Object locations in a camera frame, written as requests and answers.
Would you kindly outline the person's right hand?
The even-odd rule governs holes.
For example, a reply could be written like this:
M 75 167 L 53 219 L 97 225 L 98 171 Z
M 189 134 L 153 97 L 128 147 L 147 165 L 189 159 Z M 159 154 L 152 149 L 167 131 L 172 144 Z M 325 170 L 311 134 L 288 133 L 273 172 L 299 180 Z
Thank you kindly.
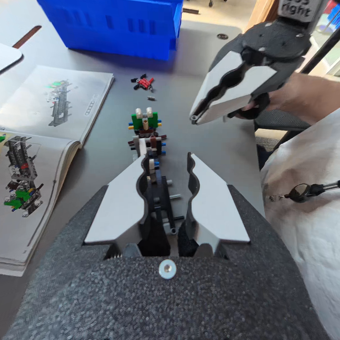
M 281 107 L 290 96 L 291 79 L 288 79 L 284 85 L 276 91 L 269 93 L 270 102 L 266 109 L 273 110 Z

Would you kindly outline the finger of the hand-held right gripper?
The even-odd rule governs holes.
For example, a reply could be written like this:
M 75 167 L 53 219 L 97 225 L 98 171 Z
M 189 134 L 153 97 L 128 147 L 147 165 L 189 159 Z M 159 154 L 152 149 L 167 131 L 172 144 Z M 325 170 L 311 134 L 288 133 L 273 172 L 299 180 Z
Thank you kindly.
M 275 74 L 276 71 L 269 66 L 251 67 L 245 71 L 240 84 L 227 90 L 225 97 L 228 100 L 215 108 L 219 108 L 219 113 L 222 113 L 223 116 L 246 106 L 251 99 L 251 94 Z M 216 119 L 218 118 L 198 118 L 194 124 L 201 125 Z
M 228 100 L 225 95 L 242 81 L 244 61 L 241 53 L 243 35 L 226 43 L 217 53 L 193 102 L 189 118 L 218 118 L 222 116 L 215 106 Z

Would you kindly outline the black office chair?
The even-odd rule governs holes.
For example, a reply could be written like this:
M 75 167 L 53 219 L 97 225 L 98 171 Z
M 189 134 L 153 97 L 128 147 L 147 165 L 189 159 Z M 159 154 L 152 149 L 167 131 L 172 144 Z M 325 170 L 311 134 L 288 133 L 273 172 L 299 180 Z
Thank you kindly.
M 267 153 L 276 151 L 280 145 L 307 130 L 309 127 L 308 123 L 280 110 L 264 111 L 254 121 L 255 132 L 259 130 L 285 132 L 281 139 L 278 139 L 278 137 L 259 137 L 260 140 L 257 141 L 257 144 Z

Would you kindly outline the person's white shirt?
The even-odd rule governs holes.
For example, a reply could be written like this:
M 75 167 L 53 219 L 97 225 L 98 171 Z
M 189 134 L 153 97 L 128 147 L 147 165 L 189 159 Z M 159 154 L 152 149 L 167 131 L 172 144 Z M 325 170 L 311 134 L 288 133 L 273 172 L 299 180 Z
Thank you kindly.
M 299 184 L 331 184 L 340 178 L 339 109 L 283 143 L 261 169 L 266 219 L 300 269 L 319 319 L 340 337 L 339 189 L 296 203 L 270 201 Z

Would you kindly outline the multicoloured lego technic model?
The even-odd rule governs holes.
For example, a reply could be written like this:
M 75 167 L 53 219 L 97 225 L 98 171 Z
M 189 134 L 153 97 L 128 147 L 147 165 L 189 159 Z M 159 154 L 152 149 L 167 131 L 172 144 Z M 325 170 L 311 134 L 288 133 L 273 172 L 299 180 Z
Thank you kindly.
M 137 108 L 131 119 L 128 129 L 132 130 L 135 135 L 128 145 L 131 150 L 136 151 L 134 160 L 139 156 L 146 156 L 147 159 L 148 188 L 145 195 L 150 215 L 161 224 L 167 236 L 176 235 L 178 233 L 176 224 L 182 221 L 184 216 L 174 216 L 172 201 L 181 199 L 182 196 L 169 193 L 169 187 L 173 182 L 161 173 L 160 159 L 166 155 L 164 147 L 167 139 L 167 135 L 160 135 L 157 132 L 157 129 L 162 126 L 162 121 L 151 107 L 148 107 L 145 113 Z

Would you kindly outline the wooden partition panel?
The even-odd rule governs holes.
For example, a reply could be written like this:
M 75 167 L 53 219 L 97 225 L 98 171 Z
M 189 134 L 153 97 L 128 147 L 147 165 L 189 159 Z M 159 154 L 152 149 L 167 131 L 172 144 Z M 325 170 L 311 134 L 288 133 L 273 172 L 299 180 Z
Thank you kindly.
M 254 25 L 274 21 L 278 17 L 279 0 L 257 0 L 244 32 Z

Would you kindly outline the lego instruction booklet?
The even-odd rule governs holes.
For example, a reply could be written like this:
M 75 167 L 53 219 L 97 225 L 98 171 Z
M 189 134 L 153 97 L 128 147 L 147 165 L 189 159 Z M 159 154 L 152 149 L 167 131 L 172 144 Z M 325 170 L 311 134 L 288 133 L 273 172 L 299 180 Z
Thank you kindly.
M 38 65 L 1 107 L 1 275 L 23 276 L 114 79 Z

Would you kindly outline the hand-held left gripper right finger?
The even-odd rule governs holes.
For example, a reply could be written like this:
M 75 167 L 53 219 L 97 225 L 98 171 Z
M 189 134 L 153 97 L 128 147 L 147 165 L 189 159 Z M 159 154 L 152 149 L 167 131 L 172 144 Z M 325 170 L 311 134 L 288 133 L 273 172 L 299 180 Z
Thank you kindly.
M 188 201 L 185 229 L 198 246 L 216 253 L 220 244 L 249 244 L 250 237 L 226 181 L 192 152 L 187 154 Z

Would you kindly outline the person's right forearm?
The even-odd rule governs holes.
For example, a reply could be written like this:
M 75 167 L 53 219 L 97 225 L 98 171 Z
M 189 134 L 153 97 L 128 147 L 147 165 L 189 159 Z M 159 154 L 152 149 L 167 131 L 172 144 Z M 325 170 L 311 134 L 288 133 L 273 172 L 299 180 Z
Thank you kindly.
M 340 107 L 340 83 L 337 81 L 294 73 L 287 86 L 290 98 L 285 110 L 309 125 Z

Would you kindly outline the black pole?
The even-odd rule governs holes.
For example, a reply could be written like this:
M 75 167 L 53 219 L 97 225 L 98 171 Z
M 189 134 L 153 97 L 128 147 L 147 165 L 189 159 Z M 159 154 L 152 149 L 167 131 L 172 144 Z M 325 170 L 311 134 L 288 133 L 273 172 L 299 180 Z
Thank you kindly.
M 338 28 L 322 45 L 322 47 L 316 52 L 316 54 L 308 61 L 308 63 L 304 66 L 304 68 L 300 71 L 301 74 L 309 74 L 321 61 L 322 59 L 329 53 L 331 49 L 339 42 L 340 40 L 340 28 Z

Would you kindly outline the stack of blue crates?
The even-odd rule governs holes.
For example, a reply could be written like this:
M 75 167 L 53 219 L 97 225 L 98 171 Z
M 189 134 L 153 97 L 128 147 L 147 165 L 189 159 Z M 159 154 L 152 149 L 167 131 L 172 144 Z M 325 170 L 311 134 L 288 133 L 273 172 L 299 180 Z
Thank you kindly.
M 337 5 L 330 11 L 328 17 L 327 17 L 327 24 L 329 24 L 329 27 L 333 29 L 338 29 L 340 26 L 340 3 L 337 3 Z

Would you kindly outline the white rounded pad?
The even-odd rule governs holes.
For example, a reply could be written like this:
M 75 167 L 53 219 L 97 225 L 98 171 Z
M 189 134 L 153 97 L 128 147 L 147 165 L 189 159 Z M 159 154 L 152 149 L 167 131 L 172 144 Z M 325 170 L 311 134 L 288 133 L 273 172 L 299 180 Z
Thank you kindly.
M 23 59 L 19 49 L 0 43 L 0 74 L 10 70 Z

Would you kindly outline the blue plastic bin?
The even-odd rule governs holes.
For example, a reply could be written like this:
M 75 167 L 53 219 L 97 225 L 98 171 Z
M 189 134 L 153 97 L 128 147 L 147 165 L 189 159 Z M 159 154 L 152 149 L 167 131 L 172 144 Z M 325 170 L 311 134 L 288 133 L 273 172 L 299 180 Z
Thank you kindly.
M 180 34 L 181 0 L 38 0 L 69 49 L 167 61 Z

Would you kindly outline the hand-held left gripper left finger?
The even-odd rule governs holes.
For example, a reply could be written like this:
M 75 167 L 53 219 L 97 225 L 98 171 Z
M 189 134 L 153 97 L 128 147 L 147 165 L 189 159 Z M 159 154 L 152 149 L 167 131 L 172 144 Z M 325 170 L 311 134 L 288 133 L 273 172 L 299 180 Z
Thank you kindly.
M 149 158 L 140 156 L 107 187 L 84 239 L 86 245 L 115 244 L 123 250 L 150 233 L 147 170 Z

